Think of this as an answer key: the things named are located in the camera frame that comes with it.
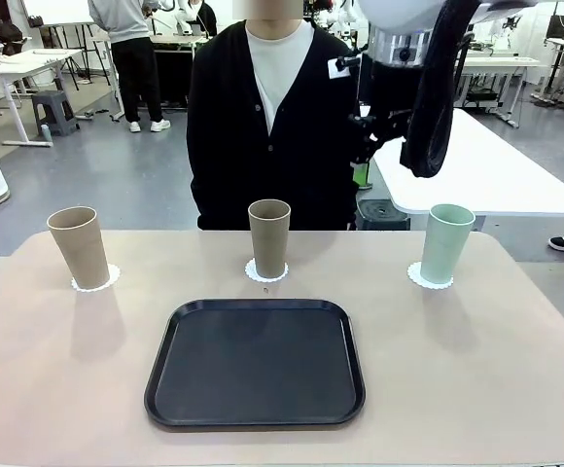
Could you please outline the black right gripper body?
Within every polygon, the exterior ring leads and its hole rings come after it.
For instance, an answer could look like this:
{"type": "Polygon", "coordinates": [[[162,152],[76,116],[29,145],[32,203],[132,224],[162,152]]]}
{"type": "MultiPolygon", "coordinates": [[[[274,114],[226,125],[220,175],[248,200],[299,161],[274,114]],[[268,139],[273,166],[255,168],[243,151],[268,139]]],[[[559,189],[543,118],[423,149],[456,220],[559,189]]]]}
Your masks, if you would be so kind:
{"type": "Polygon", "coordinates": [[[362,58],[359,99],[370,107],[366,129],[372,146],[407,135],[423,71],[422,67],[388,66],[362,58]]]}

